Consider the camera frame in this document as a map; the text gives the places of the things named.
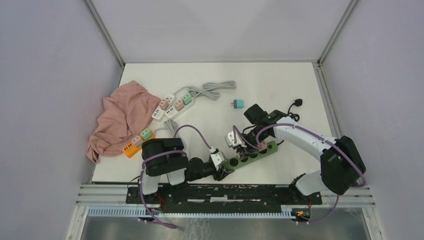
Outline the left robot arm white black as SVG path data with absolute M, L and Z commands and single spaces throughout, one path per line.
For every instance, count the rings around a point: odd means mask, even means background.
M 150 139 L 141 145 L 141 150 L 138 197 L 147 204 L 156 200 L 162 175 L 167 175 L 169 184 L 175 186 L 208 176 L 221 181 L 234 172 L 224 166 L 227 158 L 217 148 L 210 151 L 207 162 L 198 157 L 189 159 L 181 138 Z

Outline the teal usb charger plug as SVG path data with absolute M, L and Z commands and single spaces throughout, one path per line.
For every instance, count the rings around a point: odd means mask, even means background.
M 234 99 L 230 105 L 234 108 L 234 109 L 243 109 L 245 104 L 244 101 L 242 99 Z

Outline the green power strip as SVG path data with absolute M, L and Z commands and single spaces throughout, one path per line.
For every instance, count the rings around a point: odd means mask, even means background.
M 236 156 L 227 160 L 223 165 L 227 169 L 232 169 L 235 171 L 237 169 L 240 169 L 258 160 L 264 159 L 266 157 L 269 157 L 270 155 L 277 153 L 278 149 L 279 149 L 279 145 L 275 141 L 269 141 L 267 142 L 266 150 L 264 151 L 252 150 L 252 151 L 247 151 L 247 152 L 237 154 Z

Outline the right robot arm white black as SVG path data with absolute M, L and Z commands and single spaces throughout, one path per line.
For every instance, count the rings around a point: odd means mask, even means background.
M 268 113 L 258 104 L 249 107 L 244 116 L 254 126 L 247 133 L 240 133 L 236 126 L 226 136 L 229 147 L 241 154 L 243 151 L 257 154 L 260 145 L 268 137 L 291 143 L 313 156 L 320 169 L 298 176 L 289 189 L 289 199 L 302 204 L 315 192 L 331 191 L 344 195 L 350 188 L 367 184 L 366 167 L 354 141 L 343 135 L 340 138 L 318 134 L 280 110 Z

